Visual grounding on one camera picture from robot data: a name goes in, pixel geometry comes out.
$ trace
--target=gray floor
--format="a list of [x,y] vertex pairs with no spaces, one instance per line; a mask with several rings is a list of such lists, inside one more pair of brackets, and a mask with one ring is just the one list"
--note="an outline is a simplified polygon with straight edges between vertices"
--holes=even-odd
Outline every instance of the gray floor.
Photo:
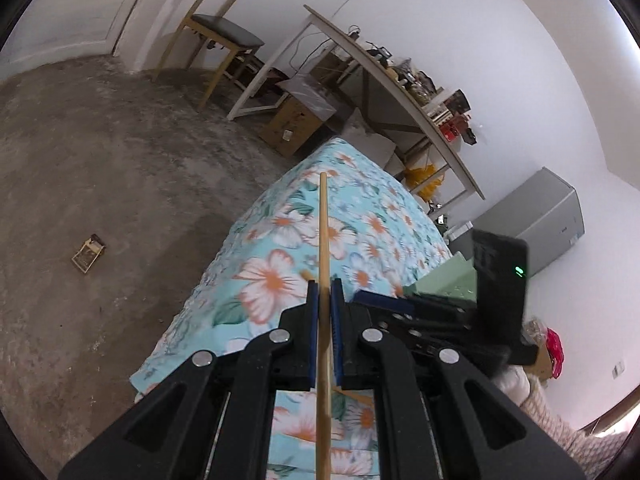
[[[130,406],[128,382],[234,222],[293,165],[193,104],[200,75],[127,75],[110,58],[0,86],[0,406],[49,478]],[[96,233],[87,275],[70,262]]]

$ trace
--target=power outlet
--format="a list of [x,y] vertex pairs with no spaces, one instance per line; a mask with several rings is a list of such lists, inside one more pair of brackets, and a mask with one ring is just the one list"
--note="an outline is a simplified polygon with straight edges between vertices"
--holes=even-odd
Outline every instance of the power outlet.
[[625,371],[625,362],[618,361],[617,364],[613,367],[613,378],[617,379],[622,373]]

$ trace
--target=white desk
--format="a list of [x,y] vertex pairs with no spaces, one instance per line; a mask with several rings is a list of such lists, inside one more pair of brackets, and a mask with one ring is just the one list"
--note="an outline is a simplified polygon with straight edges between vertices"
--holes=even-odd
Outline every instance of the white desk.
[[338,44],[342,49],[350,54],[350,56],[353,57],[353,59],[357,63],[359,63],[367,73],[370,74],[370,76],[373,76],[378,80],[378,82],[391,94],[391,96],[396,101],[398,101],[402,108],[407,111],[407,113],[415,121],[417,127],[422,132],[424,132],[431,145],[434,146],[436,150],[438,150],[438,152],[444,159],[444,166],[442,166],[435,174],[431,175],[427,180],[414,187],[411,192],[416,193],[420,191],[423,187],[427,186],[430,182],[440,177],[448,170],[453,171],[453,173],[462,183],[465,189],[458,195],[453,197],[451,200],[449,200],[446,204],[443,204],[442,208],[431,213],[430,216],[432,218],[435,218],[447,212],[451,207],[475,193],[478,193],[480,198],[484,200],[482,191],[480,191],[478,184],[464,165],[464,162],[462,162],[458,154],[451,149],[451,146],[444,139],[438,127],[433,123],[433,121],[430,120],[430,118],[422,110],[422,108],[420,108],[420,105],[414,100],[414,98],[411,97],[411,95],[396,81],[391,79],[382,65],[380,65],[379,62],[375,61],[369,54],[367,54],[359,44],[353,41],[349,36],[347,36],[343,31],[341,31],[324,16],[321,16],[320,14],[315,12],[311,7],[305,6],[305,9],[309,11],[309,15],[302,22],[298,30],[289,38],[287,38],[276,49],[273,55],[260,69],[260,72],[255,75],[254,80],[251,81],[249,86],[244,90],[238,101],[236,101],[236,104],[233,106],[233,108],[231,108],[231,111],[226,116],[226,118],[232,121],[236,117],[264,112],[266,110],[275,109],[280,105],[280,102],[278,102],[277,104],[270,106],[242,108],[242,106],[248,101],[251,95],[254,94],[254,92],[257,91],[258,88],[260,88],[260,85],[262,85],[262,83],[266,79],[269,70],[278,60],[278,58],[284,53],[284,51],[286,51],[292,44],[296,42],[296,40],[298,40],[298,38],[300,38],[300,36],[304,34],[307,27],[309,27],[310,25],[315,25],[320,31],[324,32],[334,43]]

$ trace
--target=chair seat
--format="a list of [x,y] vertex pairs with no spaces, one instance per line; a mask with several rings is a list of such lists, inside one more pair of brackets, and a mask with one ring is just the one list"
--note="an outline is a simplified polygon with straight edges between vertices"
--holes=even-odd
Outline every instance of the chair seat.
[[220,16],[209,16],[208,14],[194,14],[191,19],[207,27],[212,32],[219,34],[223,38],[232,41],[237,46],[243,48],[257,48],[264,45],[264,41],[254,36],[248,30],[236,25],[234,22],[230,22],[226,18]]

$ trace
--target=metal rivet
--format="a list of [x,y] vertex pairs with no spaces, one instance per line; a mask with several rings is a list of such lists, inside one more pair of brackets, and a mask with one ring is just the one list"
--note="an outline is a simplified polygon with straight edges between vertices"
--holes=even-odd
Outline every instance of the metal rivet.
[[200,350],[193,355],[191,362],[198,368],[209,366],[213,362],[213,355],[206,350]]
[[377,328],[366,328],[362,331],[362,338],[364,341],[377,343],[378,341],[382,341],[382,332]]
[[460,354],[456,352],[453,348],[443,348],[440,350],[438,357],[443,363],[448,365],[453,365],[460,360]]
[[271,341],[273,341],[274,343],[286,343],[290,337],[291,334],[283,328],[276,328],[275,330],[271,330],[271,332],[269,332],[269,339],[271,339]]

